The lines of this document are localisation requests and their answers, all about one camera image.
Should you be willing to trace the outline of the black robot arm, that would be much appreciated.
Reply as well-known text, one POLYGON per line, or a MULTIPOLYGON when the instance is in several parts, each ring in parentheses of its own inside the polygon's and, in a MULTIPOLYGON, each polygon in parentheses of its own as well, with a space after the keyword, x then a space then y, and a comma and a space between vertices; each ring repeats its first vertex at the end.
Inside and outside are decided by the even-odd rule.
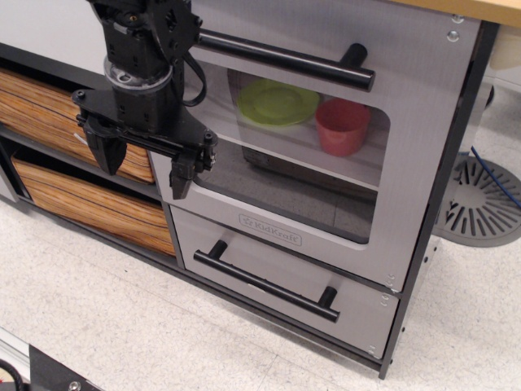
POLYGON ((107 49, 108 90, 77 90, 78 125, 99 167, 114 175, 132 144, 171 160, 173 198, 186 198, 195 176, 212 169, 217 135, 188 109, 203 102, 203 86, 185 99, 185 68, 201 82, 190 54, 202 20, 189 1, 93 1, 107 49))

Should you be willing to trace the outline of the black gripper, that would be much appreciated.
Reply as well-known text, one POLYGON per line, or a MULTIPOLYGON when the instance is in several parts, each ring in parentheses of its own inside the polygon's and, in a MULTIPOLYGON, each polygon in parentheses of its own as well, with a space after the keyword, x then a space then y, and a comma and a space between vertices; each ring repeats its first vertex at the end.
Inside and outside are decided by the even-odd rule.
POLYGON ((195 173, 211 170, 215 162, 217 135, 187 111, 205 95, 203 88, 185 102, 168 83, 148 90, 77 90, 72 101, 80 108, 78 125, 101 170, 116 175, 129 144, 168 156, 172 196, 182 200, 195 173))

